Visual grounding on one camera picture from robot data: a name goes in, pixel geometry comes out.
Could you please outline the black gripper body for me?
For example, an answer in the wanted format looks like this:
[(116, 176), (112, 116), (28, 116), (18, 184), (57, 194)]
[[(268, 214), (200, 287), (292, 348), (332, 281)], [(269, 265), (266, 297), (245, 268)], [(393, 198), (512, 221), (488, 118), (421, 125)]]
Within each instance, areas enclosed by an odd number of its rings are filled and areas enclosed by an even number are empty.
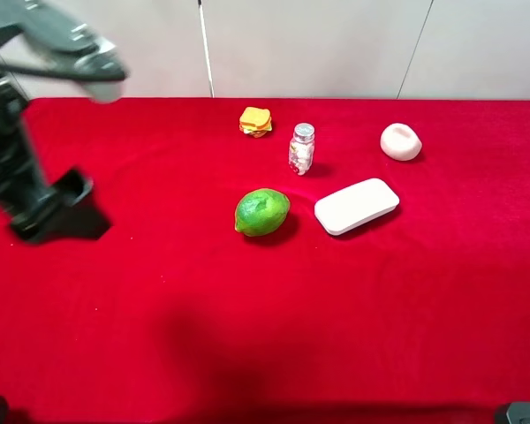
[(9, 176), (10, 229), (25, 242), (94, 237), (94, 183), (79, 170), (68, 170), (49, 185), (34, 168)]

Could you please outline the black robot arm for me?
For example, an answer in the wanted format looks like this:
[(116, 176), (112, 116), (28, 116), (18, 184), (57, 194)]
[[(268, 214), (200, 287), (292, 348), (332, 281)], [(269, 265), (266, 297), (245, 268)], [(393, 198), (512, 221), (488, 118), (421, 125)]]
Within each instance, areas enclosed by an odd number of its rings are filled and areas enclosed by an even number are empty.
[(72, 168), (47, 182), (27, 134), (29, 101), (0, 72), (0, 208), (21, 240), (96, 239), (104, 226), (92, 200), (93, 182)]

